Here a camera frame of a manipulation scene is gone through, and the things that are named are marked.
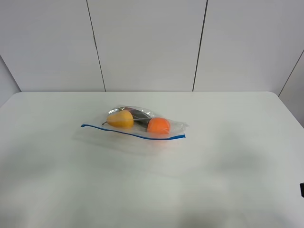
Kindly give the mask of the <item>clear zip bag blue seal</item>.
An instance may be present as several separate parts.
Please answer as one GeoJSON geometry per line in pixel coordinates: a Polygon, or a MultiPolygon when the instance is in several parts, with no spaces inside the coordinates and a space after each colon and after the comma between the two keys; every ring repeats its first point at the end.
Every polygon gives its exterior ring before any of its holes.
{"type": "Polygon", "coordinates": [[[170,141],[170,140],[176,140],[176,139],[182,139],[186,137],[186,128],[188,125],[185,122],[179,122],[179,121],[174,121],[169,118],[163,117],[159,114],[156,114],[152,110],[142,108],[142,107],[136,107],[136,106],[129,106],[132,108],[139,108],[141,111],[144,111],[145,113],[149,114],[152,118],[155,117],[161,117],[167,119],[170,124],[171,124],[171,131],[169,134],[152,134],[147,131],[147,128],[143,128],[137,124],[133,126],[131,129],[122,129],[122,128],[116,128],[108,125],[106,122],[107,118],[107,113],[104,113],[102,116],[96,118],[93,121],[83,123],[81,124],[81,128],[92,128],[104,132],[113,132],[117,133],[120,135],[128,135],[144,140],[149,140],[149,141],[170,141]]]}

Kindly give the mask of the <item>orange fruit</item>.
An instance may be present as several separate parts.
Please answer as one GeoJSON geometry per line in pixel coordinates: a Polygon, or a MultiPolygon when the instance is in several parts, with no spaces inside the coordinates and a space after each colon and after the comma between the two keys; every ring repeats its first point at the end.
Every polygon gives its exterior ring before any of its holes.
{"type": "Polygon", "coordinates": [[[169,134],[171,124],[165,118],[155,117],[149,121],[147,131],[152,134],[169,134]]]}

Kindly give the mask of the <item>dark purple eggplant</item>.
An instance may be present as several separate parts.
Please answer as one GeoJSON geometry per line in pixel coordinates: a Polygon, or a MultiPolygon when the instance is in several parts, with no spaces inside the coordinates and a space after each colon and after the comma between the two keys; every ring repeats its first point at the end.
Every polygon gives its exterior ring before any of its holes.
{"type": "Polygon", "coordinates": [[[148,123],[152,119],[152,117],[149,114],[145,113],[144,111],[141,111],[139,108],[121,106],[121,107],[110,110],[108,112],[107,116],[112,113],[119,112],[122,110],[127,110],[132,114],[133,119],[134,119],[134,125],[137,124],[143,128],[148,128],[148,123]]]}

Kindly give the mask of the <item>yellow pear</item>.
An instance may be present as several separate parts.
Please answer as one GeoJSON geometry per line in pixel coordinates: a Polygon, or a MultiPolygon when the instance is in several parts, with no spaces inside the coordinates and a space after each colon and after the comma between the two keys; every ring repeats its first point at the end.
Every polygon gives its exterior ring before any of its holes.
{"type": "Polygon", "coordinates": [[[134,119],[129,111],[122,110],[108,115],[105,123],[116,128],[131,129],[134,126],[134,119]]]}

